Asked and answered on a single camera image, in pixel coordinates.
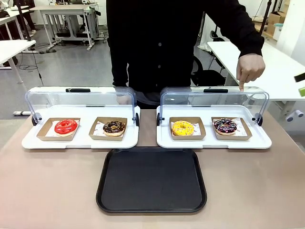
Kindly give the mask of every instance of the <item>display case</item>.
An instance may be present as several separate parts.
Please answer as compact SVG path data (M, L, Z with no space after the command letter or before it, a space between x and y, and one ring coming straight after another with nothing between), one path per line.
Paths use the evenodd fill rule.
M140 109L135 107L135 93L126 87L36 87L25 95L34 127L22 141L27 149L35 148L130 148L137 144ZM49 122L74 119L78 128L71 139L50 138ZM97 120L121 121L123 134L117 140L93 137L90 131Z
M157 143L165 148L269 148L271 140L261 127L268 100L268 93L257 87L245 88L244 92L238 87L165 88L157 108ZM182 121L201 119L204 138L175 139L170 122L174 117ZM216 131L219 119L236 122L235 133L219 134Z

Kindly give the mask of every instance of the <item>brown paper tray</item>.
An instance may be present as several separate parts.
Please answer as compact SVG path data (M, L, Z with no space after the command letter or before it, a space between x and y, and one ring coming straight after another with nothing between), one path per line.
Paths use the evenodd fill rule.
M47 132L49 129L52 127L52 122L53 121L62 121L65 119L72 119L74 121L79 121L74 133L70 136L65 136L65 137L46 137ZM40 129L38 134L36 135L41 141L72 141L74 138L74 135L77 132L78 127L80 126L81 119L80 118L49 118L46 123L43 125L43 127Z
M252 133L249 129L249 127L247 126L246 122L244 121L243 118L240 118L242 124L243 124L243 127L247 133L247 136L234 136L234 135L220 135L219 133L216 132L216 129L214 127L214 124L213 124L213 119L221 119L221 118L229 118L229 119L234 119L234 118L238 118L238 117L212 117L212 128L216 134L216 138L218 140L236 140L236 141L246 141L246 140L249 140L250 137L252 137Z
M106 140L106 141L122 141L126 128L123 132L123 134L121 134L120 136L116 136L116 137L111 137L111 136L97 136L97 135L93 135L94 133L94 129L96 127L97 122L101 122L101 123L106 123L109 121L120 121L122 123L126 123L126 128L127 128L127 118L117 118L117 117L97 117L90 129L89 132L89 136L93 139L93 140Z
M200 135L196 135L196 136L176 136L176 135L174 135L173 131L172 131L172 122L174 123L177 121L187 121L192 124L198 123L199 128L200 128ZM169 126L170 126L170 131L171 131L173 140L202 140L206 135L205 128L204 128L204 125L203 125L200 117L170 117Z

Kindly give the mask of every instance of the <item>black shirt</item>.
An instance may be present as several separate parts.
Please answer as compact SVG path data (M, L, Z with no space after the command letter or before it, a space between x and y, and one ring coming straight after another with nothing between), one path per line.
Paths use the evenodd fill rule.
M262 54L264 39L237 0L107 0L106 4L115 86L129 81L139 92L190 86L203 11L241 55Z

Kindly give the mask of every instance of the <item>green object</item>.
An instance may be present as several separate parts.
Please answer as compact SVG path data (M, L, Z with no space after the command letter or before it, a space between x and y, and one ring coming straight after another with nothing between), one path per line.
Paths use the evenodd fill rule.
M305 87L299 89L300 95L305 96Z

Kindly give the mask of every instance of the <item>black serving tray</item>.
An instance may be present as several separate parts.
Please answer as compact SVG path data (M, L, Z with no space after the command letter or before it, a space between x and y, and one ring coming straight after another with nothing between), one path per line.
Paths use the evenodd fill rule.
M110 151L96 193L111 213L196 212L206 199L196 153L161 147Z

